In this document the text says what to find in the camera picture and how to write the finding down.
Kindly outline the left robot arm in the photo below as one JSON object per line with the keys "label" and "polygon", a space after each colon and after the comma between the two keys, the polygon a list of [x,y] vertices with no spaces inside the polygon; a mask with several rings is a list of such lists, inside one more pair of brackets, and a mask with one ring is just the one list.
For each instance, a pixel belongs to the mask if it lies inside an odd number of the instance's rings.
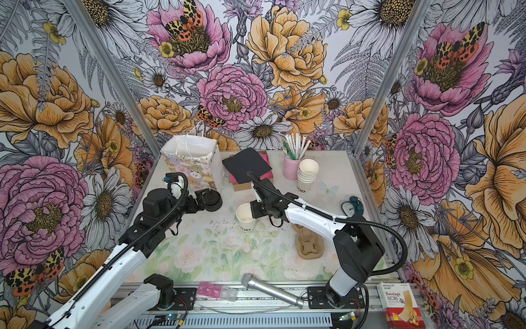
{"label": "left robot arm", "polygon": [[184,215],[204,211],[220,199],[211,189],[191,193],[183,173],[168,173],[164,180],[167,187],[146,195],[142,212],[94,275],[48,319],[36,320],[30,328],[125,328],[151,308],[173,306],[173,281],[154,274],[132,294],[104,310],[121,285],[165,240],[168,230],[179,226]]}

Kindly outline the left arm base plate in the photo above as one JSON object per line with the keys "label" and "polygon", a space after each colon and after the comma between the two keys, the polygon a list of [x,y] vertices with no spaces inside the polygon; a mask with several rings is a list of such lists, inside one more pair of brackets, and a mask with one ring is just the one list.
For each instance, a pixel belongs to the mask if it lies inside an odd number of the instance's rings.
{"label": "left arm base plate", "polygon": [[168,294],[167,311],[192,311],[196,295],[196,288],[173,288]]}

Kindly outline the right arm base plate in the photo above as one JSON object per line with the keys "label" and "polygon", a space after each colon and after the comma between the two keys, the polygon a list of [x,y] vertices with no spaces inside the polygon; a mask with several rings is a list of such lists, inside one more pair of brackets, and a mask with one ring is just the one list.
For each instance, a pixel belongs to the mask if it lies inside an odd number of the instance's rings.
{"label": "right arm base plate", "polygon": [[365,299],[361,290],[353,288],[346,296],[328,291],[327,287],[310,286],[307,288],[309,309],[362,309]]}

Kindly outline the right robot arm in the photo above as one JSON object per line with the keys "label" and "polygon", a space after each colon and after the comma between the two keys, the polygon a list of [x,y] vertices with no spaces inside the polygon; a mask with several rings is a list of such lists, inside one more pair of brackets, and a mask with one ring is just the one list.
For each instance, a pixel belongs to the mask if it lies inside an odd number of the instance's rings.
{"label": "right robot arm", "polygon": [[[247,176],[256,193],[256,200],[250,203],[254,218],[268,217],[297,224],[333,242],[340,267],[326,284],[326,296],[332,307],[341,308],[349,299],[349,292],[369,277],[396,272],[405,264],[408,246],[393,228],[367,221],[357,213],[352,217],[331,214],[295,194],[283,195],[268,179],[262,180],[250,171]],[[385,253],[374,228],[391,234],[401,246],[398,262],[384,270],[374,270]]]}

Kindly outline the white paper coffee cup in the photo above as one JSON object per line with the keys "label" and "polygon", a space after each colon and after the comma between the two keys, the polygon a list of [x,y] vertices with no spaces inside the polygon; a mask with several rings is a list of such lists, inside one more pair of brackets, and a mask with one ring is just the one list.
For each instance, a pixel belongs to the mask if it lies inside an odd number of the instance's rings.
{"label": "white paper coffee cup", "polygon": [[253,218],[250,203],[241,204],[236,210],[235,217],[245,232],[250,232],[256,227],[256,219]]}

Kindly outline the stack of black lids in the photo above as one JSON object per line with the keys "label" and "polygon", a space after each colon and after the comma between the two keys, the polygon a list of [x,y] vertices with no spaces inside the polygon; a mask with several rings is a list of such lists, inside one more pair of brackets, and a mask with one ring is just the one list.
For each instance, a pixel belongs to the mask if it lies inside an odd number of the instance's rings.
{"label": "stack of black lids", "polygon": [[213,189],[207,189],[203,192],[203,199],[205,202],[205,209],[209,212],[216,212],[223,205],[220,193]]}

